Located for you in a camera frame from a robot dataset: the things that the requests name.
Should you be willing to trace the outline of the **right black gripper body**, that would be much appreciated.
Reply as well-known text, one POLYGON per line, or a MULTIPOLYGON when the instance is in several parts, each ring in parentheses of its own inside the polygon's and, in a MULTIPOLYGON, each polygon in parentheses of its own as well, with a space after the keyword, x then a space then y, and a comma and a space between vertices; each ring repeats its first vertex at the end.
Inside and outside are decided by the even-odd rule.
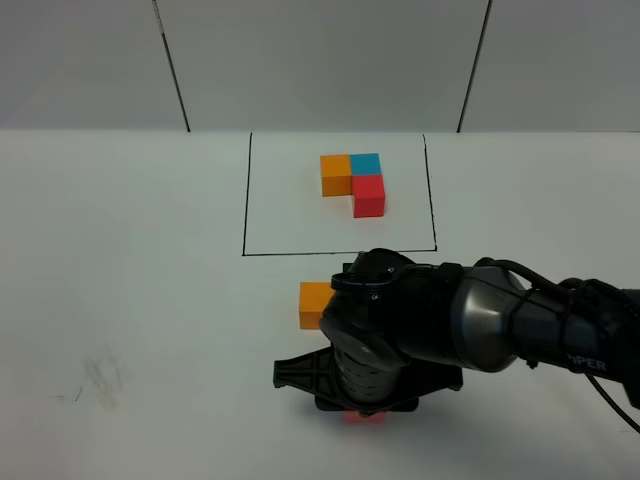
POLYGON ((363 365, 334 346, 274 363, 276 388, 314 396, 321 411, 413 412, 423 396, 463 386, 462 369, 414 360, 391 371, 363 365))

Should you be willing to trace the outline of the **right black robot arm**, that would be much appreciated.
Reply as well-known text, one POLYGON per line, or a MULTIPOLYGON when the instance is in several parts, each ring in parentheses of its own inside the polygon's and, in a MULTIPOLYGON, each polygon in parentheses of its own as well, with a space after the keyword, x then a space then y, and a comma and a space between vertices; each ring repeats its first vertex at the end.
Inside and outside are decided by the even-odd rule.
POLYGON ((359 254, 331 279, 327 348, 274 365, 276 387, 323 411, 411 412, 459 390, 464 370, 516 360, 621 384, 639 402, 639 294, 596 279, 552 282, 510 260, 419 264, 388 249, 359 254))

